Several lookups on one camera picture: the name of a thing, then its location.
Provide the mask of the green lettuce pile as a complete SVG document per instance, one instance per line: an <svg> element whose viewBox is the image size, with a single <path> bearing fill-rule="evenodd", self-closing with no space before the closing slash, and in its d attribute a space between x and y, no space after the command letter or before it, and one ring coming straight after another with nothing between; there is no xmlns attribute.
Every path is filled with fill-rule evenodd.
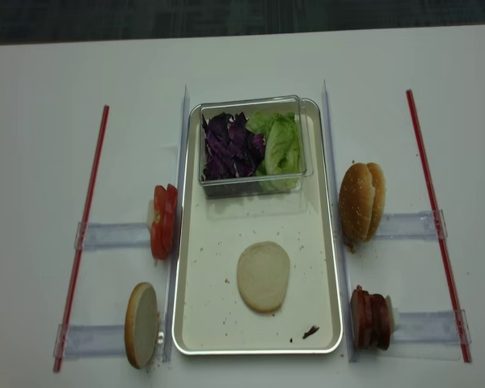
<svg viewBox="0 0 485 388"><path fill-rule="evenodd" d="M300 172L301 147L293 112L255 112L247 122L247 129L264 136L264 160L257 167L258 176Z"/></svg>

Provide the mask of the tomato slices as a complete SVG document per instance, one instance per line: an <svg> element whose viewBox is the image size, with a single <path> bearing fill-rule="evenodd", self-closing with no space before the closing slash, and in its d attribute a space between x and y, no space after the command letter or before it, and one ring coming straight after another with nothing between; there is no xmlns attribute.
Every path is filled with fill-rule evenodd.
<svg viewBox="0 0 485 388"><path fill-rule="evenodd" d="M171 252L177 199L177 188L171 183L166 187L157 185L154 188L154 207L160 216L150 230L150 247L154 259L165 260Z"/></svg>

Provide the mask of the white pusher behind tomato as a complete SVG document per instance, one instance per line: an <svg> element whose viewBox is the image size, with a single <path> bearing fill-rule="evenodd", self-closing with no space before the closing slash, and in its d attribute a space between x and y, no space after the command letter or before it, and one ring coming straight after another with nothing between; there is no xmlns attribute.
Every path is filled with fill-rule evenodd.
<svg viewBox="0 0 485 388"><path fill-rule="evenodd" d="M146 217L147 229L151 230L152 224L154 222L158 222L159 218L160 216L159 216L158 209L154 207L154 201L150 200L148 204L147 217Z"/></svg>

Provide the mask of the clear track behind tomato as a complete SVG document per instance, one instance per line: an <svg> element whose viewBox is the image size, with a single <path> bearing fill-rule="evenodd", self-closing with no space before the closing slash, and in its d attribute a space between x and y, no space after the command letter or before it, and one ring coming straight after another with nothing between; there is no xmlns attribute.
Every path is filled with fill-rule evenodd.
<svg viewBox="0 0 485 388"><path fill-rule="evenodd" d="M79 222L74 240L77 251L149 246L150 232L145 223Z"/></svg>

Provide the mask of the meat patty slices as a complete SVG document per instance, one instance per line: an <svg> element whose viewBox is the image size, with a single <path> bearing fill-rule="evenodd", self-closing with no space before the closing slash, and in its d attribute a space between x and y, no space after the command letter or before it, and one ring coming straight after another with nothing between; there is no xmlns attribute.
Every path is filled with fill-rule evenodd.
<svg viewBox="0 0 485 388"><path fill-rule="evenodd" d="M392 335L385 297L358 285L352 291L351 312L354 348L387 350Z"/></svg>

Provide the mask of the white pusher behind patties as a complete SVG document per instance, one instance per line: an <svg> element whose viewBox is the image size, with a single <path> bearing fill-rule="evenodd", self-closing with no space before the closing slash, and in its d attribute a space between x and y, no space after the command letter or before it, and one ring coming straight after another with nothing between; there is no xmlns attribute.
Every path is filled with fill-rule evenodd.
<svg viewBox="0 0 485 388"><path fill-rule="evenodd" d="M389 320L390 320L390 335L393 335L398 326L399 320L399 313L398 309L393 306L392 299L390 295L385 297L388 313L389 313Z"/></svg>

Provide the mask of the clear track behind patties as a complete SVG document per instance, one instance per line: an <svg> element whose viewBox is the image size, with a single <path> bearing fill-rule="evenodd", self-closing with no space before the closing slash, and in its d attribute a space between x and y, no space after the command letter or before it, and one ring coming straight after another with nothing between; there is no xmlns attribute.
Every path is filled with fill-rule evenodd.
<svg viewBox="0 0 485 388"><path fill-rule="evenodd" d="M464 310L396 312L393 343L469 344L470 334Z"/></svg>

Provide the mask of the purple cabbage shreds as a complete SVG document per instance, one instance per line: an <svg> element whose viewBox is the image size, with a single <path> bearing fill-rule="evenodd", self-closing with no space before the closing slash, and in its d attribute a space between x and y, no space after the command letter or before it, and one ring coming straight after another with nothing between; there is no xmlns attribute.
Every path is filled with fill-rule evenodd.
<svg viewBox="0 0 485 388"><path fill-rule="evenodd" d="M247 128L243 112L234 116L222 112L206 120L202 117L205 134L204 180L236 179L254 176L264 161L263 134Z"/></svg>

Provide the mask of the clear plastic container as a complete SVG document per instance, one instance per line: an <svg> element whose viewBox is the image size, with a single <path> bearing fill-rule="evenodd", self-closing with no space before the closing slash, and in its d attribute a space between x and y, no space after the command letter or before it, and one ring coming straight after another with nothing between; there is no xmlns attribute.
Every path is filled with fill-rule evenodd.
<svg viewBox="0 0 485 388"><path fill-rule="evenodd" d="M197 129L196 163L198 181L208 198L225 198L230 196L249 196L275 193L287 193L300 189L304 178L311 174L313 167L310 156L310 142L307 129L306 108L297 95L286 95L271 98L247 99L223 103L203 103L196 109L199 115ZM298 126L298 138L301 147L300 172L283 175L255 174L251 177L236 179L204 180L205 134L202 128L202 117L206 120L225 112L231 115L241 112L247 121L255 112L275 112L285 114L293 112Z"/></svg>

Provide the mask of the bottom bun slice on tray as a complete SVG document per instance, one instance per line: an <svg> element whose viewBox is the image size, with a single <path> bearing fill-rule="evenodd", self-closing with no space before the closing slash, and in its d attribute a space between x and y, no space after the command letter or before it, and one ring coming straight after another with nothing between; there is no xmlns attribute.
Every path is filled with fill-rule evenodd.
<svg viewBox="0 0 485 388"><path fill-rule="evenodd" d="M289 286L290 258L276 242L257 242L239 256L237 286L243 301L254 311L279 310Z"/></svg>

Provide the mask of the metal serving tray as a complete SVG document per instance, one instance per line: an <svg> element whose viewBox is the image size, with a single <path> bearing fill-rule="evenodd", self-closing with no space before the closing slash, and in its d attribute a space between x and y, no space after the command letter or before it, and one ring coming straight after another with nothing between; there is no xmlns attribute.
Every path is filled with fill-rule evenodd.
<svg viewBox="0 0 485 388"><path fill-rule="evenodd" d="M172 337L188 356L328 354L343 336L335 238L318 105L300 102L313 171L299 189L209 199L198 179L202 108L188 115L180 153L184 171ZM259 243L289 256L281 306L260 313L238 291L241 254Z"/></svg>

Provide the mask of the sesame burger bun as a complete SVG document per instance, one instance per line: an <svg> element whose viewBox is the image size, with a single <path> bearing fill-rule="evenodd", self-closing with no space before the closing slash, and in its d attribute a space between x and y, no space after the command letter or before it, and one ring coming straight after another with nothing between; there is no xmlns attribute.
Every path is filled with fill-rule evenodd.
<svg viewBox="0 0 485 388"><path fill-rule="evenodd" d="M374 237L383 217L386 179L375 162L355 163L346 171L339 190L339 217L344 234L355 242Z"/></svg>

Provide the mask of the left red rod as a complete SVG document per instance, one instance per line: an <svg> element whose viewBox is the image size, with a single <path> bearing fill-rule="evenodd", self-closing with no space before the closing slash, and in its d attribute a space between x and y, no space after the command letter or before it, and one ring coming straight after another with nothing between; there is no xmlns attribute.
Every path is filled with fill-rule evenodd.
<svg viewBox="0 0 485 388"><path fill-rule="evenodd" d="M95 155L92 163L91 174L89 178L89 183L86 192L86 200L82 211L82 219L78 223L76 240L74 242L74 262L72 266L72 271L70 274L70 282L65 300L65 309L62 318L61 328L58 330L57 341L56 341L56 356L54 357L53 372L59 373L61 370L61 365L63 361L63 352L65 346L66 333L70 324L70 316L72 311L72 305L74 300L74 292L78 279L78 271L81 263L82 257L82 242L86 233L86 227L89 220L89 215L91 211L91 205L95 190L95 182L99 169L99 161L103 148L103 141L105 138L108 116L110 107L105 105L103 107L103 113L100 122L99 134L95 147Z"/></svg>

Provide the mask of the red rod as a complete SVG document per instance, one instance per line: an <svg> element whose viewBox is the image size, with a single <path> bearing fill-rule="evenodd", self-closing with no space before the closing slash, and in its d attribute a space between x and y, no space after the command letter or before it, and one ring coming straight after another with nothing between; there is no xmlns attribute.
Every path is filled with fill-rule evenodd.
<svg viewBox="0 0 485 388"><path fill-rule="evenodd" d="M91 211L91 205L95 190L95 182L99 169L99 161L103 148L103 141L105 138L108 116L110 107L105 105L103 107L103 113L100 122L99 134L95 147L95 155L92 163L91 174L89 178L89 183L86 192L86 200L82 211L82 219L78 223L76 240L74 242L74 262L72 266L72 271L70 274L70 282L65 300L65 309L62 318L61 328L58 330L57 341L56 341L56 356L54 357L53 372L59 373L61 370L61 365L63 361L63 352L65 346L66 333L70 324L70 316L72 311L72 305L74 300L74 292L78 279L78 271L81 263L82 257L82 242L86 233L86 227L89 220L89 215Z"/></svg>
<svg viewBox="0 0 485 388"><path fill-rule="evenodd" d="M453 312L455 315L456 328L458 330L458 335L460 338L460 349L462 351L462 359L464 363L472 362L472 355L470 352L470 344L467 341L466 335L466 324L465 319L462 315L462 308L458 297L458 291L456 288L456 283L453 277L453 269L449 257L449 249L447 245L445 220L440 207L437 202L437 195L432 181L432 175L430 171L430 166L428 162L428 156L425 149L424 138L420 127L420 120L418 117L415 98L411 89L406 90L407 104L409 107L411 122L414 129L415 139L418 145L420 161L422 164L422 169L424 173L424 179L428 191L429 202L431 205L433 220L438 234L439 247L441 251L441 259L443 263L443 268L445 271L445 279L447 282L449 297L453 307Z"/></svg>

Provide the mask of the dark food scrap on tray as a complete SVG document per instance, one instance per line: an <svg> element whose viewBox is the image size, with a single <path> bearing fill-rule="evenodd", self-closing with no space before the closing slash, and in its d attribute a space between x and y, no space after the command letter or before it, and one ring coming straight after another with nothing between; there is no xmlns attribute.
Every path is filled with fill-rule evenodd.
<svg viewBox="0 0 485 388"><path fill-rule="evenodd" d="M318 326L315 326L313 325L307 332L305 332L302 336L302 338L305 340L306 338L308 338L309 336L313 335L314 333L316 333L317 331L319 330L319 327Z"/></svg>

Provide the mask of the upright bun half left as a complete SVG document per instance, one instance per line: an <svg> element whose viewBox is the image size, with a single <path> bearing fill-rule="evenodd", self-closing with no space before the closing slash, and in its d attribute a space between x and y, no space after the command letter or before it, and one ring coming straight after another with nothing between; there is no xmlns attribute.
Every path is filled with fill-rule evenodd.
<svg viewBox="0 0 485 388"><path fill-rule="evenodd" d="M158 303L151 283L135 286L126 310L124 345L129 364L144 368L154 353L158 337Z"/></svg>

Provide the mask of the clear track behind sesame bun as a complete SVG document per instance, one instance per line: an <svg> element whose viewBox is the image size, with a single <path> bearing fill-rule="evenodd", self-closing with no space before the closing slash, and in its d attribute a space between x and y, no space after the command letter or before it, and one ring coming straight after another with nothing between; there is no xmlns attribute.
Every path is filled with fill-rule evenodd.
<svg viewBox="0 0 485 388"><path fill-rule="evenodd" d="M441 210L385 213L375 234L377 239L436 240L447 237L444 214Z"/></svg>

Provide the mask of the right red rod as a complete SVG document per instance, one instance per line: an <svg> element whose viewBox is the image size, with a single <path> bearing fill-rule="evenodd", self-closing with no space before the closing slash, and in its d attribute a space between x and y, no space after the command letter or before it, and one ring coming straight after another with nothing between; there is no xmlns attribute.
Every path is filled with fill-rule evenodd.
<svg viewBox="0 0 485 388"><path fill-rule="evenodd" d="M441 259L443 263L443 268L445 271L445 279L447 282L449 297L453 307L453 312L455 315L456 328L458 330L458 335L460 338L460 349L462 351L462 359L464 363L472 362L472 355L470 352L470 344L467 341L466 335L466 324L465 319L462 315L462 308L458 297L458 291L456 288L456 283L453 277L453 269L449 257L449 249L447 245L445 220L440 207L437 202L437 195L432 181L432 175L430 171L430 166L428 162L428 156L425 149L424 138L420 127L420 120L418 117L415 98L411 89L406 90L407 104L409 107L411 122L414 129L415 139L418 145L420 161L422 164L422 169L424 173L424 179L428 191L429 202L431 205L433 220L438 234L439 247L441 251Z"/></svg>

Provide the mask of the clear track behind bun half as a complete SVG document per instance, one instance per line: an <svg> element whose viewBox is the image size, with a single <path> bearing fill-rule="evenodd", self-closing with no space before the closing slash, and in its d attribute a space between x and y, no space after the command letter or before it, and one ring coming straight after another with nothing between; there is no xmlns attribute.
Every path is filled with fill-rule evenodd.
<svg viewBox="0 0 485 388"><path fill-rule="evenodd" d="M124 356L123 325L59 325L54 358Z"/></svg>

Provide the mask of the right clear long rail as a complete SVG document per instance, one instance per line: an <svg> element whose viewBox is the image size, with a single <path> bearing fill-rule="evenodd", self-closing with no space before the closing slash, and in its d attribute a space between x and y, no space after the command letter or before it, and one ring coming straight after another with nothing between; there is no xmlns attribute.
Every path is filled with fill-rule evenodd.
<svg viewBox="0 0 485 388"><path fill-rule="evenodd" d="M336 258L338 261L339 295L341 300L342 317L344 321L344 334L346 337L347 355L349 363L359 361L359 353L354 347L354 332L352 324L352 287L348 274L348 261L346 257L346 245L344 232L342 230L339 211L339 189L337 158L335 148L335 133L332 124L331 101L327 89L327 81L323 80L322 87L323 120L324 120L324 142L327 144L326 160L329 164L328 179L330 180L330 203L332 207L332 225L335 228Z"/></svg>

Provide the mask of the clear long rail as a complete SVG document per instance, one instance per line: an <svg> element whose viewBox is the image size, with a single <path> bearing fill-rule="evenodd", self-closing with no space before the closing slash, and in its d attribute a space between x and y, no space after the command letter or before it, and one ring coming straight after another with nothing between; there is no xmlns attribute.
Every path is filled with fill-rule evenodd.
<svg viewBox="0 0 485 388"><path fill-rule="evenodd" d="M327 144L326 160L329 164L328 179L330 180L330 203L332 207L332 225L335 228L336 258L338 261L339 295L341 300L342 317L344 321L344 334L346 337L347 355L349 363L359 361L359 353L354 347L354 332L352 324L352 287L348 274L348 261L346 257L346 245L344 232L342 230L339 211L339 189L337 158L335 148L335 133L332 124L331 101L327 89L327 81L323 80L322 87L323 120L324 120L324 142Z"/></svg>
<svg viewBox="0 0 485 388"><path fill-rule="evenodd" d="M183 100L181 104L181 128L179 133L179 148L178 148L178 162L177 162L177 175L176 175L176 187L178 190L178 200L175 210L175 224L174 224L174 237L173 237L173 250L171 252L169 272L167 277L167 293L166 293L166 309L165 309L165 327L163 328L163 343L161 362L167 363L171 361L171 353L173 347L172 339L172 327L173 327L173 314L175 312L175 290L177 281L177 270L179 261L179 247L180 247L180 234L181 234L181 222L183 218L183 186L184 175L187 162L187 150L188 150L188 125L190 114L190 98L188 93L188 87L184 87Z"/></svg>

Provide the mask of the left clear long rail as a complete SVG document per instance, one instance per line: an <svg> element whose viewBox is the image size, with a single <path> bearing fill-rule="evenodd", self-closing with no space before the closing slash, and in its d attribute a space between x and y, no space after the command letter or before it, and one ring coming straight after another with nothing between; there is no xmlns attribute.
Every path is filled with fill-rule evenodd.
<svg viewBox="0 0 485 388"><path fill-rule="evenodd" d="M165 327L163 328L163 343L161 362L167 363L171 361L171 353L173 347L172 339L172 327L173 327L173 314L175 312L175 290L177 281L177 270L179 261L179 247L180 247L180 234L181 234L181 222L183 218L183 186L184 175L187 162L187 150L188 150L188 125L190 114L190 98L188 93L188 87L184 87L183 100L181 104L181 128L179 133L179 148L178 148L178 162L177 162L177 175L176 175L176 187L178 190L178 200L175 210L175 224L174 224L174 237L173 237L173 250L171 252L169 272L167 277L167 293L166 293L166 309L165 309Z"/></svg>

